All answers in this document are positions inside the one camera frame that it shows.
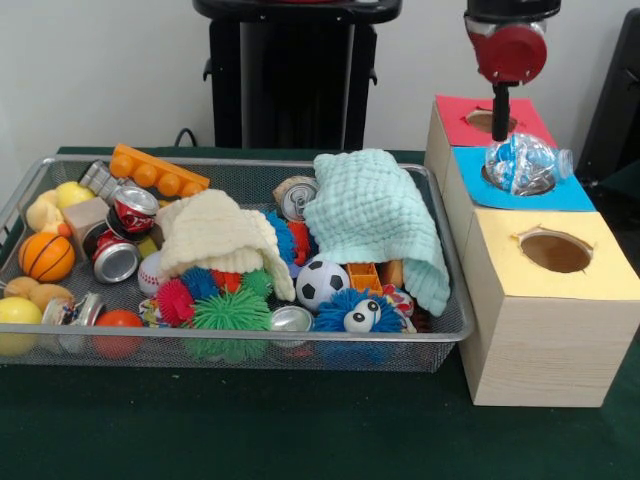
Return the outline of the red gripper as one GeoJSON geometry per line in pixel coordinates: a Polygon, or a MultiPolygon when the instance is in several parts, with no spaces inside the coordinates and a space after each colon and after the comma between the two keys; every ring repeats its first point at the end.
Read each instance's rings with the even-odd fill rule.
{"type": "Polygon", "coordinates": [[[509,84],[526,84],[542,71],[547,60],[547,21],[486,23],[465,18],[475,51],[478,72],[494,84],[492,139],[503,142],[509,133],[509,84]]]}

